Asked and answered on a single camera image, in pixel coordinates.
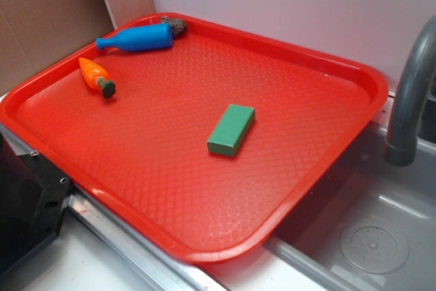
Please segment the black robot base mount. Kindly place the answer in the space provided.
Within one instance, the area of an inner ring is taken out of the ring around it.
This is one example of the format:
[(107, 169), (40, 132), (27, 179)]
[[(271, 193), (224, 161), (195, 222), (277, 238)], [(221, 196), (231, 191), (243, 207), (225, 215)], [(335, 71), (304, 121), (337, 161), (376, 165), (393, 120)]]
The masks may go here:
[(1, 137), (1, 278), (58, 237), (72, 187), (42, 154), (18, 155)]

